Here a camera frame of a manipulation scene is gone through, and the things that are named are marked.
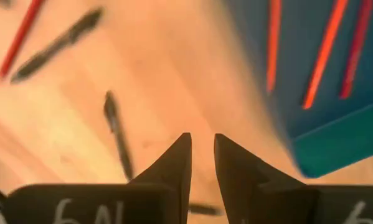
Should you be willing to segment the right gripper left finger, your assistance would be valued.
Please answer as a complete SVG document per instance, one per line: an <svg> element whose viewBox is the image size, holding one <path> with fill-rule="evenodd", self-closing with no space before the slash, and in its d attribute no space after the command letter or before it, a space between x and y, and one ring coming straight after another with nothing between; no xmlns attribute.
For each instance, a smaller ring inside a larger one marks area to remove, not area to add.
<svg viewBox="0 0 373 224"><path fill-rule="evenodd" d="M191 186L192 139L181 134L127 184L35 184L4 203L7 223L185 223Z"/></svg>

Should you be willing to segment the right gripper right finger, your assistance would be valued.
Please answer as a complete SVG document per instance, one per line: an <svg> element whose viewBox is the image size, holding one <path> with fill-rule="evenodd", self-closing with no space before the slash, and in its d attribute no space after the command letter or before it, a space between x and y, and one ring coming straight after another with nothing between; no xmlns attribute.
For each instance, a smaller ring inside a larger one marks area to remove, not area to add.
<svg viewBox="0 0 373 224"><path fill-rule="evenodd" d="M373 223L373 185L308 185L223 134L215 170L229 223Z"/></svg>

